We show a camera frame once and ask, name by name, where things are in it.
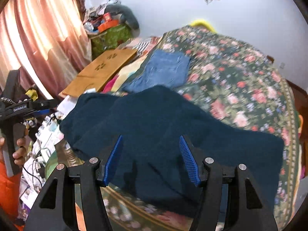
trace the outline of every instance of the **yellow curved object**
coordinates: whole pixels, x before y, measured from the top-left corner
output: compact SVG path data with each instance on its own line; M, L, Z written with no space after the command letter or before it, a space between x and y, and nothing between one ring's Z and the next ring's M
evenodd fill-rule
M205 28L207 28L209 31L217 33L216 30L213 28L212 25L210 25L207 21L199 19L199 20L195 20L193 21L190 26L192 27L197 27L197 26L203 26Z

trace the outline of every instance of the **floral bedspread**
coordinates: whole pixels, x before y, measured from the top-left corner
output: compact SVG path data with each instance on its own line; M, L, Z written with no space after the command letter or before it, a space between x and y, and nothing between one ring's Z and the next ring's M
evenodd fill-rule
M286 81L266 56L250 44L206 29L186 26L170 31L155 49L181 51L191 57L189 79L176 89L187 100L233 127L268 132L283 138L285 147L281 154L282 167L274 209L277 225L282 230L292 217L300 163L298 120ZM150 56L151 52L126 82L143 72ZM123 96L126 93L119 90L114 94ZM68 151L67 166L79 164L78 159L70 161L74 156L71 149ZM65 159L58 157L58 162ZM159 210L112 184L101 188L101 192L115 231L186 231L192 223L191 218ZM218 223L217 230L222 227L223 224Z

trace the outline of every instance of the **human hand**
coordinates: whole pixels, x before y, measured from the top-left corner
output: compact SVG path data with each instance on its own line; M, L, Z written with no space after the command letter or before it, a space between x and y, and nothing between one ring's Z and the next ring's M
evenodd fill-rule
M0 162L4 162L2 147L4 145L5 139L0 137ZM27 149L24 147L26 145L26 138L23 137L17 140L17 145L20 147L17 151L13 153L13 158L15 159L15 164L22 167L25 164L25 155L27 154Z

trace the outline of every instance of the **folded blue jeans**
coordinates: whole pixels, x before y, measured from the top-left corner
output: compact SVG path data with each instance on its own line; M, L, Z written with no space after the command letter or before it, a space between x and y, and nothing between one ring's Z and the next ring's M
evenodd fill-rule
M182 86L187 81L190 57L181 52L168 53L155 50L144 72L123 87L130 93L138 93L155 85L167 88Z

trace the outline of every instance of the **silver screw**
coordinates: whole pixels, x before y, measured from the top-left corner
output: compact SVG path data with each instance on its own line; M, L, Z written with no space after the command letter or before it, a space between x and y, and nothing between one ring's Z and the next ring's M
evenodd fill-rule
M238 165L238 167L239 167L240 170L246 170L246 168L247 168L245 164L240 164L240 165Z
M61 169L64 169L64 164L58 164L58 166L57 166L57 170L61 170Z
M93 157L90 159L90 163L94 164L94 163L97 163L98 162L98 159L96 157Z
M212 164L214 162L214 159L211 158L211 157L207 157L207 158L205 158L205 162L208 163L208 164Z

